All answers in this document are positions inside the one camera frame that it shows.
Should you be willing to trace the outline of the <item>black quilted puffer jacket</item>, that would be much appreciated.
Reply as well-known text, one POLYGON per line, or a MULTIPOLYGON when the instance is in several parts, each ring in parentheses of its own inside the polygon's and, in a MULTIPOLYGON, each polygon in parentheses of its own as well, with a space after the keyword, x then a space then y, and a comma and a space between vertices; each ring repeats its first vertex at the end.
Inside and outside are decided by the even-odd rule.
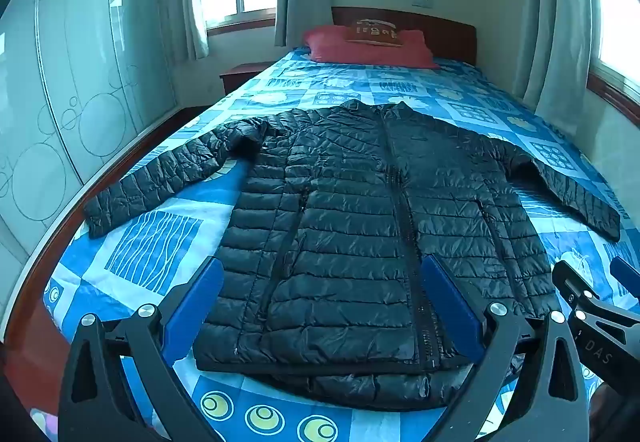
POLYGON ((613 207, 520 147, 402 103, 356 100, 232 121, 161 154, 88 202, 90 235, 149 214, 230 158, 250 171, 216 249, 224 286, 195 339, 196 365, 316 400, 373 410, 451 401, 470 361, 423 292, 427 255, 525 318, 558 309, 514 181, 620 239, 613 207))

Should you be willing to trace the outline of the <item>blue patterned bedspread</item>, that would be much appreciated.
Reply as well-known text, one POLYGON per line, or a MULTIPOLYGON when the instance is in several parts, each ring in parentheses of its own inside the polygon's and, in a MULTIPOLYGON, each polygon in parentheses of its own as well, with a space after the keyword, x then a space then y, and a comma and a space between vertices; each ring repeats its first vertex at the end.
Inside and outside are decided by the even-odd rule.
POLYGON ((607 303, 639 231, 562 132, 475 66, 321 63, 297 49, 89 204, 43 293, 81 319, 159 303, 209 257, 214 306, 175 370, 224 440, 417 441, 470 363, 418 277, 435 255, 488 300, 565 310, 567 263, 607 303), (99 213, 122 196, 118 227, 99 213))

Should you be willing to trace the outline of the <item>right window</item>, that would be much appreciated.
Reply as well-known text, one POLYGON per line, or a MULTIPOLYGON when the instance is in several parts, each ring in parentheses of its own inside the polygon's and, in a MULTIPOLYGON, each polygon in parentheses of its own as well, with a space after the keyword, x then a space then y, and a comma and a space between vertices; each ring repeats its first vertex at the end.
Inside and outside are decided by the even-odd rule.
POLYGON ((639 123, 639 0, 592 0, 588 88, 639 123))

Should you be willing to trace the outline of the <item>wooden nightstand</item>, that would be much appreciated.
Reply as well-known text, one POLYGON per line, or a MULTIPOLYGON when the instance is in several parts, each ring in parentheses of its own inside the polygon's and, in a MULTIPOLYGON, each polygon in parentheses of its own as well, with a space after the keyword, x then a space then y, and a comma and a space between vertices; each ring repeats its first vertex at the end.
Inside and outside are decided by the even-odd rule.
POLYGON ((254 63, 242 63, 233 66, 226 72, 219 74, 222 86, 224 86, 224 94, 226 96, 232 94, 233 91, 239 89, 246 82, 264 72, 270 65, 273 65, 272 61, 266 62, 254 62, 254 63))

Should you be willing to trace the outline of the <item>dark wooden headboard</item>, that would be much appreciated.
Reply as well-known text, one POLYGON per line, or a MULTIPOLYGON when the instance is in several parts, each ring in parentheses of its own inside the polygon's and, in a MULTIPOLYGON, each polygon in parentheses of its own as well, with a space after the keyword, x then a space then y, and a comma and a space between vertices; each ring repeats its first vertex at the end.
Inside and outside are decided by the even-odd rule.
POLYGON ((470 24, 421 13, 363 7, 333 7, 332 18, 338 25, 373 19, 393 23, 398 30, 420 30, 435 57, 476 64, 476 28, 470 24))

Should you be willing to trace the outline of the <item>white sliding wardrobe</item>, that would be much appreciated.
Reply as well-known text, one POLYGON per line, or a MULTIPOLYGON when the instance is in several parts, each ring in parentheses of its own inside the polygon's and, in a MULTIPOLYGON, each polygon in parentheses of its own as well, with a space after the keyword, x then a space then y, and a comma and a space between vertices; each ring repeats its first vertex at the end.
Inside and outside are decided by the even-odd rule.
POLYGON ((1 18, 1 297, 96 173, 175 110, 160 0, 10 0, 1 18))

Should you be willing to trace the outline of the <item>small brown embroidered cushion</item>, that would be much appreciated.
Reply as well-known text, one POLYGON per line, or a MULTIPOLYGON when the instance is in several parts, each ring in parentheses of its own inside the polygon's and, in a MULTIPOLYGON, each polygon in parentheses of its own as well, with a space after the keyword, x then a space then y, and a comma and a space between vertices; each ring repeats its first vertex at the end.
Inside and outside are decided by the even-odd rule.
POLYGON ((349 25, 345 39, 349 43, 371 46, 400 47, 402 45, 396 25, 374 19, 361 19, 349 25))

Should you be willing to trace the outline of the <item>red pillow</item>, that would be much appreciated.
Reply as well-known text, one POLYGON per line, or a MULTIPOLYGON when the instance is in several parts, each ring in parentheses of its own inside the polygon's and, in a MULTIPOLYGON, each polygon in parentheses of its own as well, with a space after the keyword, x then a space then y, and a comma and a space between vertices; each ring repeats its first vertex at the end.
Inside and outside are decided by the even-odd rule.
POLYGON ((303 38, 312 61, 320 63, 402 66, 411 69, 437 69, 434 54, 419 30, 399 32, 398 45, 374 44, 369 38, 350 39, 350 26, 322 25, 303 38))

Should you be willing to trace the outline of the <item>red wooden bed frame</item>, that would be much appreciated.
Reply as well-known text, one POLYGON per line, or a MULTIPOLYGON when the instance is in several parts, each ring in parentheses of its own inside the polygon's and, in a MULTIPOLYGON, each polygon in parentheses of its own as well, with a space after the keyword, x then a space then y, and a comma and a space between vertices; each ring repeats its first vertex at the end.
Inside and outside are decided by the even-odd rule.
POLYGON ((206 109, 206 106, 179 109, 142 132, 140 138, 125 147, 79 190, 26 261, 1 323, 1 372, 25 410, 38 408, 49 414, 58 411, 70 344, 54 325, 42 296, 58 260, 82 222, 82 207, 206 109))

